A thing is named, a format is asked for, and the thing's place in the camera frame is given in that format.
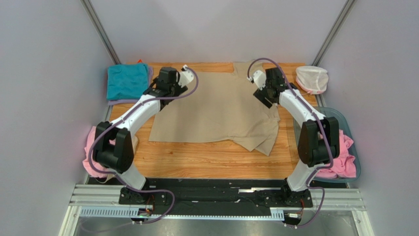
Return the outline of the clear teal plastic bin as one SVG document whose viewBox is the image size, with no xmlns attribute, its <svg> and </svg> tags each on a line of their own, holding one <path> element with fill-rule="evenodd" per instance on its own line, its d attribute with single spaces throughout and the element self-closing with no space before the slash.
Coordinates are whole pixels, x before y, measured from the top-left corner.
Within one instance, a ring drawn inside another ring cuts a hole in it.
<svg viewBox="0 0 419 236">
<path fill-rule="evenodd" d="M 338 157 L 342 161 L 341 165 L 334 164 L 330 170 L 321 170 L 316 177 L 315 181 L 323 181 L 329 183 L 348 183 L 357 180 L 361 175 L 361 165 L 356 146 L 353 141 L 353 135 L 350 131 L 346 118 L 336 109 L 327 107 L 316 107 L 320 113 L 327 117 L 335 117 L 339 122 L 339 129 L 343 135 L 340 141 L 341 153 L 348 154 L 347 157 Z"/>
</svg>

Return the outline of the beige t-shirt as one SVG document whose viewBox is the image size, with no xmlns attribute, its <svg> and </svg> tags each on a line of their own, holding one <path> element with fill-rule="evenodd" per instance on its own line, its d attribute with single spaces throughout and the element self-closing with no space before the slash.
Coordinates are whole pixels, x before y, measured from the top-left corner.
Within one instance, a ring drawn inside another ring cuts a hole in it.
<svg viewBox="0 0 419 236">
<path fill-rule="evenodd" d="M 270 155 L 278 135 L 276 107 L 267 108 L 247 80 L 248 62 L 232 73 L 199 72 L 197 89 L 155 115 L 149 141 L 212 143 L 232 140 L 248 151 Z"/>
</svg>

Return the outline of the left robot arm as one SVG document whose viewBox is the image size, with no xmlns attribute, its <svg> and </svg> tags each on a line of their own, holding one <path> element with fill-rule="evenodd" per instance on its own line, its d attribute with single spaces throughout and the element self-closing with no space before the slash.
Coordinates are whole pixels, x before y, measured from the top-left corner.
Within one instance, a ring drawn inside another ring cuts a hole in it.
<svg viewBox="0 0 419 236">
<path fill-rule="evenodd" d="M 196 72 L 184 65 L 181 71 L 162 67 L 141 98 L 122 116 L 113 121 L 104 121 L 96 126 L 95 139 L 89 149 L 89 165 L 104 167 L 104 174 L 114 175 L 123 185 L 123 200 L 143 204 L 151 199 L 149 181 L 133 163 L 135 148 L 133 140 L 137 131 L 152 116 L 159 113 L 175 99 L 191 95 L 188 84 L 199 84 Z"/>
</svg>

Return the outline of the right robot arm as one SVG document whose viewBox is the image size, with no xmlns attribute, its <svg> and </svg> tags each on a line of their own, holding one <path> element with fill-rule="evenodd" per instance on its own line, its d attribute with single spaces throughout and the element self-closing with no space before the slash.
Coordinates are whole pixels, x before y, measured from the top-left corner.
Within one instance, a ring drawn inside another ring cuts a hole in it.
<svg viewBox="0 0 419 236">
<path fill-rule="evenodd" d="M 302 96 L 297 86 L 290 83 L 282 69 L 257 70 L 247 76 L 255 84 L 254 96 L 266 107 L 280 105 L 300 126 L 297 143 L 299 162 L 281 187 L 280 199 L 286 206 L 294 206 L 309 193 L 315 175 L 329 168 L 339 155 L 339 122 L 317 111 Z"/>
</svg>

